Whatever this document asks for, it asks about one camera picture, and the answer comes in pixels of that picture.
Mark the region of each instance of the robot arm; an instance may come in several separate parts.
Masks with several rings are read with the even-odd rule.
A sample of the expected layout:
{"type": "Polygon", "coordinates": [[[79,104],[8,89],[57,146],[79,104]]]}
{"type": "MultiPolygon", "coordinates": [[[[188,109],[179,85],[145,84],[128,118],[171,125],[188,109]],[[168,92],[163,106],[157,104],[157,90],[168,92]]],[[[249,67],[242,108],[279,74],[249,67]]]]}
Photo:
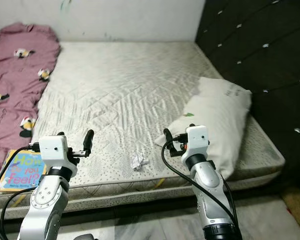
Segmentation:
{"type": "Polygon", "coordinates": [[[23,219],[18,239],[57,239],[61,215],[69,199],[70,178],[77,174],[78,157],[88,157],[91,153],[93,136],[94,132],[89,130],[83,150],[78,152],[67,146],[64,135],[45,136],[35,143],[48,172],[31,195],[30,209],[23,219]]]}
{"type": "MultiPolygon", "coordinates": [[[[191,125],[186,133],[172,137],[165,129],[167,148],[172,157],[181,156],[181,161],[190,171],[190,178],[208,194],[215,197],[227,210],[231,207],[224,192],[224,180],[216,171],[212,160],[207,160],[209,146],[208,130],[205,126],[191,125]],[[173,147],[173,141],[181,143],[181,151],[173,147]]],[[[241,233],[235,218],[229,214],[210,196],[192,185],[197,198],[197,208],[205,239],[207,240],[241,240],[241,233]]]]}

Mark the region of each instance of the pink blanket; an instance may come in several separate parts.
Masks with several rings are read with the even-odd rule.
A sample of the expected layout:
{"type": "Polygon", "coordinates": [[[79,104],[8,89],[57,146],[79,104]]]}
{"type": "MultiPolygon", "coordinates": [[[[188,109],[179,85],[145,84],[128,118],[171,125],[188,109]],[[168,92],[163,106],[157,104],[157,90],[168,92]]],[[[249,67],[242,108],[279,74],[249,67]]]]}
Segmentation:
{"type": "Polygon", "coordinates": [[[58,39],[48,26],[15,23],[0,30],[0,169],[10,149],[30,142],[36,104],[47,85],[38,72],[51,72],[59,51],[58,39]],[[28,55],[15,56],[19,49],[28,55]]]}

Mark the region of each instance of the white wall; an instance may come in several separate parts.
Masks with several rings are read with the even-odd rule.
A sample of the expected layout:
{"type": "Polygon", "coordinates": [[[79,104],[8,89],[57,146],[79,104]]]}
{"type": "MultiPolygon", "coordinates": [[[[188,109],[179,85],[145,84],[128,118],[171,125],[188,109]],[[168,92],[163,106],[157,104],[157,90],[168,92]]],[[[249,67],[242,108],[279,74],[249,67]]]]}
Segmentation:
{"type": "Polygon", "coordinates": [[[50,25],[61,41],[194,41],[205,0],[0,0],[0,28],[50,25]]]}

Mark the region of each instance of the dark headboard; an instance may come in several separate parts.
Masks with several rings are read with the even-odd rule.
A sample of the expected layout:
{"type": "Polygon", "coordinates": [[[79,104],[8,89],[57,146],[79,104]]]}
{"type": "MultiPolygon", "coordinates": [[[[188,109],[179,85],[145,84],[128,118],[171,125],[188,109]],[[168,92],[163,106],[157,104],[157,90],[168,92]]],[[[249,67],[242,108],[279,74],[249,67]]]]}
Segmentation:
{"type": "Polygon", "coordinates": [[[253,93],[251,112],[300,177],[300,0],[206,0],[196,43],[253,93]]]}

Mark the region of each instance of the white mattress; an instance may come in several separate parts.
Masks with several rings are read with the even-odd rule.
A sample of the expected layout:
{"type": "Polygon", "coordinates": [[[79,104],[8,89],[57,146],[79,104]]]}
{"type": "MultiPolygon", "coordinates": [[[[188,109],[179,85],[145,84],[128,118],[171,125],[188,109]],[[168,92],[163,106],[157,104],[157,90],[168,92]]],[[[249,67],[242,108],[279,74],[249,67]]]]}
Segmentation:
{"type": "MultiPolygon", "coordinates": [[[[200,76],[221,76],[190,42],[62,42],[50,82],[38,103],[35,142],[65,132],[68,146],[82,149],[93,129],[89,158],[78,164],[70,181],[67,211],[110,207],[192,195],[191,187],[162,162],[154,140],[182,114],[200,76]],[[131,168],[135,155],[148,164],[131,168]]],[[[180,158],[169,159],[181,172],[180,158]]],[[[233,189],[268,183],[279,174],[284,158],[257,122],[248,118],[233,189]]],[[[8,195],[0,195],[0,207],[8,195]]],[[[26,213],[29,198],[10,208],[7,218],[26,213]]]]}

